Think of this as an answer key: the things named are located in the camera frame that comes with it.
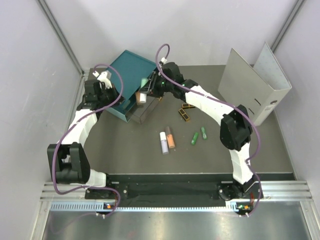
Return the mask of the foundation bottle black cap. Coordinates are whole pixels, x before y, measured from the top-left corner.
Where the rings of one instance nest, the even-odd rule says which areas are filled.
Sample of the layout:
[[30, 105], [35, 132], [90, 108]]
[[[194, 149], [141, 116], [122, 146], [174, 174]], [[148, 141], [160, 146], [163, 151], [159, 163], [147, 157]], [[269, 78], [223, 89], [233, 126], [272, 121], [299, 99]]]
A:
[[139, 91], [137, 91], [137, 92], [135, 93], [135, 99], [136, 99], [136, 104], [137, 104], [138, 106], [142, 104], [141, 101], [140, 101], [140, 92], [139, 92]]

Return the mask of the teal drawer organizer box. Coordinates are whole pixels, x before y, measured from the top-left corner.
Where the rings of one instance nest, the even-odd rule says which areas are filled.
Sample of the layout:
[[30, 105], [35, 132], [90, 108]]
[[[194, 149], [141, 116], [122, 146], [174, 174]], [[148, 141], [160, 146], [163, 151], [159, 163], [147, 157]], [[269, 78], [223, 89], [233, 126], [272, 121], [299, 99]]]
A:
[[133, 106], [135, 93], [141, 87], [142, 78], [147, 78], [156, 68], [156, 64], [140, 55], [125, 50], [111, 64], [120, 74], [123, 81], [122, 96], [124, 102], [118, 106], [112, 106], [107, 111], [124, 122], [129, 122], [127, 112]]

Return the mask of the green tube white cap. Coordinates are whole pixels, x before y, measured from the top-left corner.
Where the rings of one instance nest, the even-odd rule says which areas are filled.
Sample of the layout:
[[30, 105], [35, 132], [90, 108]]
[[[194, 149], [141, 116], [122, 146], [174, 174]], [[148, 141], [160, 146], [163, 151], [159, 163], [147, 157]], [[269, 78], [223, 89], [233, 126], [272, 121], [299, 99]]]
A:
[[140, 83], [140, 90], [139, 90], [139, 97], [138, 100], [141, 104], [144, 104], [147, 102], [147, 94], [142, 92], [142, 88], [147, 84], [148, 79], [147, 78], [142, 78], [141, 83]]

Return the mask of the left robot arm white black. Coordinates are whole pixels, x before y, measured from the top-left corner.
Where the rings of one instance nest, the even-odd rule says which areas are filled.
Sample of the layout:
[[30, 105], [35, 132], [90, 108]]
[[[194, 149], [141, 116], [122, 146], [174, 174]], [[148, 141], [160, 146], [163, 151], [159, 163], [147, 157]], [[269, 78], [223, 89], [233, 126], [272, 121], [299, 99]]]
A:
[[84, 94], [76, 108], [74, 119], [67, 132], [47, 148], [48, 163], [53, 184], [96, 187], [102, 198], [109, 198], [114, 191], [108, 175], [90, 167], [84, 145], [93, 126], [107, 107], [121, 104], [124, 97], [108, 79], [88, 80]]

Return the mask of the clear drawer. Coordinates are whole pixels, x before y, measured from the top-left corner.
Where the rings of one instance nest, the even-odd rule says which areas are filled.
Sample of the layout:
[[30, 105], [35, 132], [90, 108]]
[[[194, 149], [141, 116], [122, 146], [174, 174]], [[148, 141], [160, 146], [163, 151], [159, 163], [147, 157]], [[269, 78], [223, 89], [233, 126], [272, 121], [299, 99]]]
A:
[[135, 96], [133, 106], [127, 112], [126, 116], [128, 117], [129, 121], [132, 120], [138, 124], [142, 124], [152, 113], [152, 111], [156, 108], [159, 102], [160, 100], [158, 98], [147, 96], [146, 103], [137, 105]]

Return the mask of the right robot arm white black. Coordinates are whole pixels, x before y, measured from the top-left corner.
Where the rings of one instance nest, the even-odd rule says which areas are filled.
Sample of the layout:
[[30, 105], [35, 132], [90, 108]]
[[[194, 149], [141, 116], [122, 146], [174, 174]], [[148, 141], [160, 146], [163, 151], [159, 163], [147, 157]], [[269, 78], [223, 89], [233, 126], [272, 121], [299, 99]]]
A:
[[166, 63], [160, 69], [156, 68], [147, 78], [143, 78], [138, 91], [141, 95], [153, 98], [172, 93], [175, 98], [213, 118], [220, 126], [219, 138], [229, 150], [233, 168], [233, 182], [217, 186], [220, 198], [245, 198], [251, 193], [255, 177], [248, 159], [253, 129], [243, 105], [233, 108], [220, 101], [192, 79], [185, 79], [174, 62]]

